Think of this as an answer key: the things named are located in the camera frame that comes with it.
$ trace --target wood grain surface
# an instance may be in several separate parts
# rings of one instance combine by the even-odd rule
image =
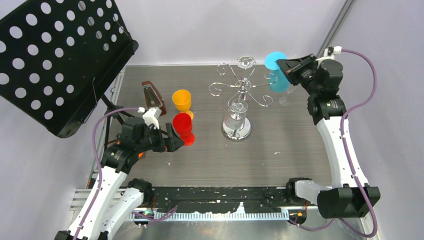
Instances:
[[[231,71],[219,75],[216,66],[128,66],[117,101],[124,107],[145,107],[143,81],[151,81],[164,98],[167,114],[159,119],[161,127],[171,123],[179,112],[172,94],[179,89],[191,93],[194,113],[192,146],[176,152],[147,152],[133,166],[125,185],[142,178],[154,186],[284,186],[289,178],[308,177],[325,186],[331,185],[331,172],[323,140],[307,110],[308,95],[298,87],[289,97],[291,104],[281,106],[279,94],[268,86],[250,90],[263,101],[270,95],[274,103],[262,107],[248,99],[247,117],[252,124],[250,137],[242,142],[227,140],[221,124],[227,112],[227,101],[236,93],[223,87],[221,96],[209,94],[213,82],[234,84]],[[264,84],[268,71],[258,66],[252,84]],[[110,139],[121,131],[114,120]]]

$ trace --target gray wall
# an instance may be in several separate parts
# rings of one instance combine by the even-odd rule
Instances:
[[[378,89],[369,105],[350,116],[358,160],[381,200],[375,210],[381,239],[421,239],[424,215],[424,2],[358,0],[333,45],[367,55],[375,64]],[[340,95],[348,106],[372,87],[368,65],[343,53]]]
[[[116,0],[140,43],[130,65],[261,62],[316,53],[343,0]]]
[[[0,19],[22,2],[0,0]],[[74,136],[60,139],[0,97],[1,239],[52,240],[67,229],[75,189],[85,187],[92,166],[93,127],[105,109],[99,103]]]

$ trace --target yellow plastic goblet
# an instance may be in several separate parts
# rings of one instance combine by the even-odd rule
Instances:
[[[190,118],[193,119],[194,114],[190,111],[192,107],[192,95],[189,91],[180,89],[174,92],[172,101],[178,111],[190,115]]]

